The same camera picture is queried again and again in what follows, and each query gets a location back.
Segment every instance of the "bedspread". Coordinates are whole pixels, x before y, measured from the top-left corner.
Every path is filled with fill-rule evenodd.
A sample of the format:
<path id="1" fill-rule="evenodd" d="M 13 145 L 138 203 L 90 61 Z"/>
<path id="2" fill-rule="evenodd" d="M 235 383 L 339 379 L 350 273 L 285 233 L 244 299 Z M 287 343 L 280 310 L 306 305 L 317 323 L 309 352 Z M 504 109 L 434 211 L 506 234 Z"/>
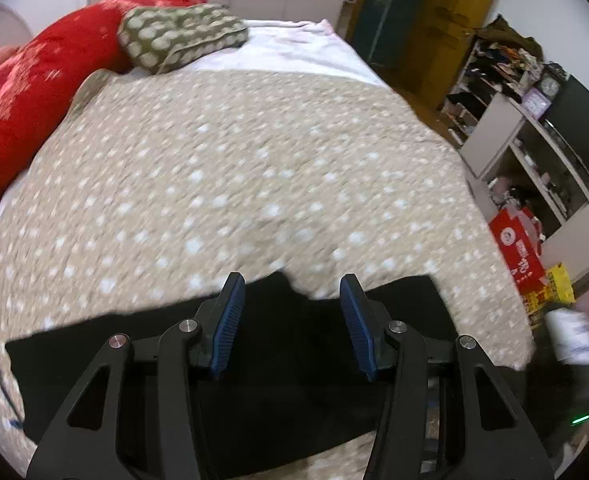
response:
<path id="1" fill-rule="evenodd" d="M 391 90 L 303 73 L 98 72 L 0 218 L 2 381 L 20 411 L 8 339 L 276 269 L 315 298 L 337 296 L 347 272 L 366 290 L 431 274 L 495 364 L 529 358 L 459 156 Z M 0 393 L 0 449 L 24 472 L 34 443 L 13 418 Z"/>

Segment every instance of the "metal screw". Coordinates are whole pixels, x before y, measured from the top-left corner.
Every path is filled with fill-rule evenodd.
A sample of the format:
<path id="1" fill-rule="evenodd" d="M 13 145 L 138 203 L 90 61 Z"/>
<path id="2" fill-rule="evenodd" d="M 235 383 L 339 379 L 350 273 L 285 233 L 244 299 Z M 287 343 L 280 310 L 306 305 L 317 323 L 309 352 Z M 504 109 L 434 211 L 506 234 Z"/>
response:
<path id="1" fill-rule="evenodd" d="M 123 334 L 113 335 L 110 339 L 108 339 L 108 343 L 110 343 L 112 348 L 121 348 L 127 342 L 128 338 Z"/>
<path id="2" fill-rule="evenodd" d="M 388 323 L 388 328 L 396 334 L 402 334 L 408 330 L 408 327 L 402 321 L 391 321 Z"/>
<path id="3" fill-rule="evenodd" d="M 192 332 L 196 330 L 196 327 L 199 326 L 199 323 L 196 319 L 184 319 L 181 323 L 178 324 L 178 329 L 181 332 Z"/>
<path id="4" fill-rule="evenodd" d="M 477 342 L 475 341 L 475 338 L 471 337 L 469 335 L 462 335 L 459 338 L 459 344 L 462 347 L 467 348 L 468 350 L 471 350 L 477 346 Z"/>

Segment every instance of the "green led indicator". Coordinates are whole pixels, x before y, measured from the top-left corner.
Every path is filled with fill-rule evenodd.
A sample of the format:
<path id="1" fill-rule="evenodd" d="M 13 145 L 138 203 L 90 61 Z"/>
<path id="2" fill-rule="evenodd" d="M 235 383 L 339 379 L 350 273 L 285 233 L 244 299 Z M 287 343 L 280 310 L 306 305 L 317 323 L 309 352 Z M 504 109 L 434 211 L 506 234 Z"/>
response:
<path id="1" fill-rule="evenodd" d="M 575 420 L 572 421 L 571 426 L 574 426 L 575 424 L 579 424 L 580 422 L 583 422 L 584 420 L 588 420 L 589 419 L 589 415 L 584 415 L 581 416 L 580 418 L 576 418 Z"/>

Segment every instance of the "black tv screen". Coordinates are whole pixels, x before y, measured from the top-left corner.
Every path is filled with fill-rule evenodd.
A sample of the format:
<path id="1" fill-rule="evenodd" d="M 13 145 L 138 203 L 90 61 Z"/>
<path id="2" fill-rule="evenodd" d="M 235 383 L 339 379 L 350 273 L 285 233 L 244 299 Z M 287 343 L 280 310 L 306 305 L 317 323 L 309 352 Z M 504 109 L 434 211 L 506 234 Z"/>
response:
<path id="1" fill-rule="evenodd" d="M 589 172 L 589 91 L 574 76 L 566 82 L 542 122 L 559 132 Z"/>

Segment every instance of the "white logo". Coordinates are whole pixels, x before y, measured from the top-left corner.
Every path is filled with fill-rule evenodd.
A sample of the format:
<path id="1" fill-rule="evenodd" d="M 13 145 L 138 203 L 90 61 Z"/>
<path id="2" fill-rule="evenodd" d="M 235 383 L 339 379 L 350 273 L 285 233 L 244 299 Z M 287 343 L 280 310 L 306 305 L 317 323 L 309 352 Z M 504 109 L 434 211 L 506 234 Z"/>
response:
<path id="1" fill-rule="evenodd" d="M 515 234 L 515 230 L 512 227 L 506 227 L 499 235 L 499 238 L 501 239 L 502 244 L 512 245 L 515 243 L 517 235 Z"/>

